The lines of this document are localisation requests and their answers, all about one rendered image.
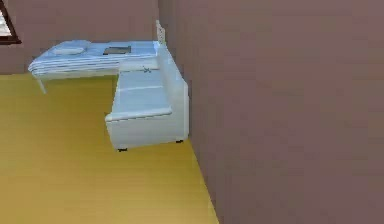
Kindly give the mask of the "white sofa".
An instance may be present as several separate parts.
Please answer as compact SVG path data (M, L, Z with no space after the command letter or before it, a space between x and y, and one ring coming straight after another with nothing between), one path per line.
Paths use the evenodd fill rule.
M159 48L158 69L121 71L105 123L114 149L123 151L189 136L188 84L170 51Z

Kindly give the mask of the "white pillow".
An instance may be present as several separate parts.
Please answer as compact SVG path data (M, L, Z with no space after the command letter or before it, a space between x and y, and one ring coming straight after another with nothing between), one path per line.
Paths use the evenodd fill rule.
M75 55L81 54L86 50L86 48L55 48L53 53L55 55Z

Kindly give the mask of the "pale blue bed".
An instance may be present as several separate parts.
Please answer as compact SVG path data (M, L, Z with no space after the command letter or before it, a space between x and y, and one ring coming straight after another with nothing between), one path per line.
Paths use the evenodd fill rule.
M35 58L28 71L38 81L43 93L44 80L82 78L116 74L119 71L140 71L143 67L158 69L159 48L166 43L166 30L156 21L155 40L91 42L88 40L63 41ZM131 46L130 54L103 55L108 47ZM55 55L55 48L86 48L81 54Z

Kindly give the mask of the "dark framed window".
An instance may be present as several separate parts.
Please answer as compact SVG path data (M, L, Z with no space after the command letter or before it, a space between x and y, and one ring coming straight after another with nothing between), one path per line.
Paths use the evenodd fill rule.
M0 45L21 44L4 5L0 5Z

